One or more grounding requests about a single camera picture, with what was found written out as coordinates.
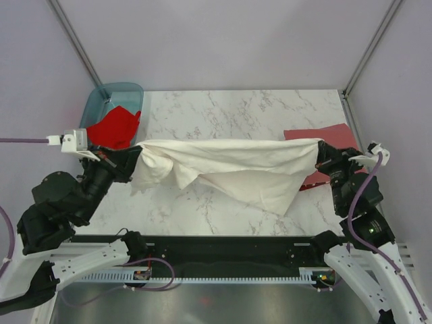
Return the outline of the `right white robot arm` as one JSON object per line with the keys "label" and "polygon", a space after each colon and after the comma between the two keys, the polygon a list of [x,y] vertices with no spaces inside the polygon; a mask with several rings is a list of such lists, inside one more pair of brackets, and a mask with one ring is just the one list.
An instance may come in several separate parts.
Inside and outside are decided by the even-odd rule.
{"label": "right white robot arm", "polygon": [[430,323],[427,306],[405,264],[396,237],[377,209],[383,200],[376,173],[388,150],[372,142],[365,153],[318,142],[317,171],[329,176],[335,214],[347,240],[331,231],[312,239],[310,260],[330,266],[362,300],[376,323]]}

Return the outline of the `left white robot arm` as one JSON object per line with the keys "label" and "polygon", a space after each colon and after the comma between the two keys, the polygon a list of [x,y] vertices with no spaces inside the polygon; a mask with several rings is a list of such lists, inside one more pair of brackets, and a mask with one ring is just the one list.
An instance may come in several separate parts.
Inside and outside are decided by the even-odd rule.
{"label": "left white robot arm", "polygon": [[21,216],[13,254],[1,270],[1,314],[44,304],[85,275],[131,262],[142,265],[148,248],[139,232],[128,231],[88,254],[51,261],[55,251],[87,226],[115,182],[131,182],[140,146],[95,149],[96,159],[82,159],[84,173],[75,178],[56,171],[32,189],[34,204]]}

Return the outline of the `white t shirt red print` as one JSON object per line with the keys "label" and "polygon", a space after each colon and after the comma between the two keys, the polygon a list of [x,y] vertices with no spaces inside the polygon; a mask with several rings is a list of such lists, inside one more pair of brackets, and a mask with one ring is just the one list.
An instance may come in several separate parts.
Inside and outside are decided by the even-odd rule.
{"label": "white t shirt red print", "polygon": [[180,190],[193,181],[284,215],[304,180],[315,172],[319,139],[145,140],[133,173],[134,192],[159,184]]}

